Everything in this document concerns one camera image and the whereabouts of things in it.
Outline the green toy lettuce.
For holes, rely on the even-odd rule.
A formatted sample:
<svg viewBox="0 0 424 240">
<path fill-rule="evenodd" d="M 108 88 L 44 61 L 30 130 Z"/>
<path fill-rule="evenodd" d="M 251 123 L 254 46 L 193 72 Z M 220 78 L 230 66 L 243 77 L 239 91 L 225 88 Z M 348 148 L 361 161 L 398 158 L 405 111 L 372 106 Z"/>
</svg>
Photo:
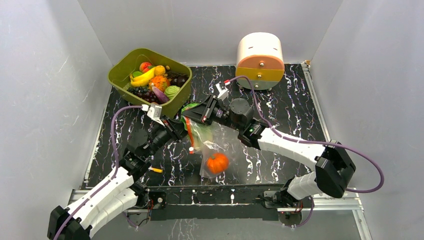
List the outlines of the green toy lettuce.
<svg viewBox="0 0 424 240">
<path fill-rule="evenodd" d="M 205 142 L 212 142 L 214 140 L 210 126 L 197 123 L 183 115 L 181 116 L 181 122 L 184 124 L 184 129 L 187 131 L 190 140 L 190 154 L 200 151 L 202 146 L 205 145 Z"/>
</svg>

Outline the clear zip bag orange zipper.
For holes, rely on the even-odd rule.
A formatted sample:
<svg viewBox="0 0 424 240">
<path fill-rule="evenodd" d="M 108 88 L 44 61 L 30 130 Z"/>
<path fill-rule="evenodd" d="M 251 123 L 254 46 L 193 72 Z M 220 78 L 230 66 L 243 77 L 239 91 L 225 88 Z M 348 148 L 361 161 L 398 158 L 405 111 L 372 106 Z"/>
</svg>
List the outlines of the clear zip bag orange zipper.
<svg viewBox="0 0 424 240">
<path fill-rule="evenodd" d="M 237 148 L 240 147 L 241 143 L 238 139 L 238 131 L 231 129 L 225 125 L 219 124 L 217 122 L 213 122 L 211 125 L 208 126 L 212 131 L 213 141 L 205 142 L 205 145 L 202 146 L 201 150 L 195 153 L 202 155 L 199 171 L 200 176 L 203 178 L 212 179 L 223 174 L 226 170 L 230 169 L 230 167 L 236 164 L 236 160 L 238 157 Z M 218 174 L 213 174 L 209 172 L 206 166 L 206 161 L 214 153 L 225 154 L 229 159 L 228 168 Z"/>
</svg>

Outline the orange toy pumpkin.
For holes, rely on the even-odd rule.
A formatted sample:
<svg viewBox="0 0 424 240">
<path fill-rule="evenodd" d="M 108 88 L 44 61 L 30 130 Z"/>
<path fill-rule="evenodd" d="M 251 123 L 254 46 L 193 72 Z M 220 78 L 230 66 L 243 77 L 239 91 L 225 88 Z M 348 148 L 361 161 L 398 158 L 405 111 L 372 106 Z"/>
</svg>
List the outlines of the orange toy pumpkin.
<svg viewBox="0 0 424 240">
<path fill-rule="evenodd" d="M 206 161 L 206 167 L 212 174 L 224 172 L 229 167 L 230 161 L 223 153 L 214 153 Z"/>
</svg>

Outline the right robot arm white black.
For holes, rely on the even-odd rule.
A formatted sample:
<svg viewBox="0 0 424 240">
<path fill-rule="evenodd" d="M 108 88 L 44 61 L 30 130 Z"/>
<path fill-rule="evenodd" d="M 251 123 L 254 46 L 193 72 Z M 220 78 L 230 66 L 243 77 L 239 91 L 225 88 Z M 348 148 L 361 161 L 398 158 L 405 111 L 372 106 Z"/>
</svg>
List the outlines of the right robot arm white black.
<svg viewBox="0 0 424 240">
<path fill-rule="evenodd" d="M 295 160 L 312 170 L 290 179 L 280 192 L 282 202 L 295 207 L 301 199 L 315 194 L 341 198 L 356 167 L 346 150 L 338 143 L 313 144 L 291 138 L 254 117 L 254 108 L 242 98 L 228 107 L 210 95 L 204 102 L 182 112 L 184 117 L 205 125 L 219 123 L 238 131 L 237 138 L 247 147 L 269 151 Z"/>
</svg>

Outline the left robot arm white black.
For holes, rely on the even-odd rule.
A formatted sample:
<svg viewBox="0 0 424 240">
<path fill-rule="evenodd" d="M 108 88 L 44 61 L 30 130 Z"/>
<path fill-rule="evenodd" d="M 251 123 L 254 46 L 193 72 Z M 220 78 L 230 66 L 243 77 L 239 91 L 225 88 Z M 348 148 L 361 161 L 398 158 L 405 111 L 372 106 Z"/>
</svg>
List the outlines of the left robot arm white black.
<svg viewBox="0 0 424 240">
<path fill-rule="evenodd" d="M 52 210 L 47 238 L 90 240 L 123 211 L 147 206 L 149 194 L 137 181 L 149 170 L 149 158 L 167 142 L 181 141 L 187 134 L 182 122 L 168 117 L 150 133 L 133 131 L 117 167 L 77 201 Z"/>
</svg>

